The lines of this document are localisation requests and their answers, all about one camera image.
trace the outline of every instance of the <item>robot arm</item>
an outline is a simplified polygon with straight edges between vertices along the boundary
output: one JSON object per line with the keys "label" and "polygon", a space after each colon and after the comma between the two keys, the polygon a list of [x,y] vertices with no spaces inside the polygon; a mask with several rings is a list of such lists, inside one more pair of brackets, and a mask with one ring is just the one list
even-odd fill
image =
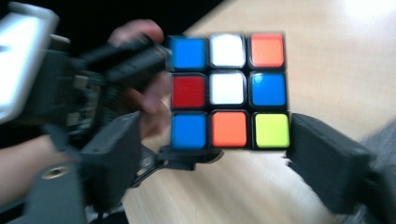
{"label": "robot arm", "polygon": [[[194,170],[196,163],[221,157],[217,149],[183,154],[168,146],[155,154],[140,143],[139,113],[120,115],[122,90],[143,90],[165,69],[168,52],[162,46],[141,36],[72,59],[59,50],[67,43],[51,38],[56,15],[21,4],[11,4],[11,10],[0,21],[0,85],[9,90],[0,96],[0,124],[42,126],[59,150],[79,161],[39,174],[16,223],[85,223],[86,205],[111,211],[125,190],[158,169]],[[350,214],[364,203],[378,220],[394,223],[394,166],[373,170],[366,148],[305,115],[291,115],[290,132],[290,167],[332,212]]]}

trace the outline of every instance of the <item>gray fabric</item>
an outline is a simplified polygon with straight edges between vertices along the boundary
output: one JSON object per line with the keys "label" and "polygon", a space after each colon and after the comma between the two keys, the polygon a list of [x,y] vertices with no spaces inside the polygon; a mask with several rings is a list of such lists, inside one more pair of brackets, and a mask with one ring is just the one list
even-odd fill
{"label": "gray fabric", "polygon": [[[379,132],[362,139],[361,144],[376,155],[371,162],[375,170],[396,164],[396,119]],[[337,218],[341,223],[346,224],[375,223],[373,220],[365,219],[366,214],[367,208],[360,205],[354,216],[338,216]]]}

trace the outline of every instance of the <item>mounting hole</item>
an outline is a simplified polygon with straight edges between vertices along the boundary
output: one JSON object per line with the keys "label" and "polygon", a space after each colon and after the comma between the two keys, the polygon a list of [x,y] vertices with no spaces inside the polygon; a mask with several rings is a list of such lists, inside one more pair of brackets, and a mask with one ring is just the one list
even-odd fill
{"label": "mounting hole", "polygon": [[54,179],[69,173],[69,168],[66,166],[59,166],[48,170],[41,177],[43,179]]}

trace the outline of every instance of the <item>orange sticker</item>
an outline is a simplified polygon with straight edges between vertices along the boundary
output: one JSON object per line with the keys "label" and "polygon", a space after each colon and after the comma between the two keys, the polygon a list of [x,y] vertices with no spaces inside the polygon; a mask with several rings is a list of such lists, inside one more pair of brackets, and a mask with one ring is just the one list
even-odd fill
{"label": "orange sticker", "polygon": [[255,67],[280,67],[285,61],[283,37],[255,34],[251,37],[251,62]]}
{"label": "orange sticker", "polygon": [[212,116],[214,147],[244,147],[247,144],[247,117],[243,112],[217,112]]}

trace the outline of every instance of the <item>black mechanical part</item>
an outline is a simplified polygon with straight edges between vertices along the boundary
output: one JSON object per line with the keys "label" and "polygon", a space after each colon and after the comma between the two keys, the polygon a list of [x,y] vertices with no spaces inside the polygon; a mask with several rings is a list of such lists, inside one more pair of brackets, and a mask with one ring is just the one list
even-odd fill
{"label": "black mechanical part", "polygon": [[67,115],[76,107],[78,98],[73,90],[75,73],[66,53],[47,50],[26,105],[15,122],[65,125]]}
{"label": "black mechanical part", "polygon": [[143,91],[150,81],[165,69],[167,58],[167,50],[155,45],[109,68],[105,71],[105,76],[110,83]]}
{"label": "black mechanical part", "polygon": [[318,119],[291,117],[289,167],[299,174],[323,203],[336,214],[354,211],[371,154]]}
{"label": "black mechanical part", "polygon": [[94,195],[90,202],[98,212],[111,211],[120,204],[139,170],[139,117],[135,112],[114,119],[80,151],[88,193]]}
{"label": "black mechanical part", "polygon": [[27,197],[22,223],[87,223],[78,165],[63,163],[43,170]]}

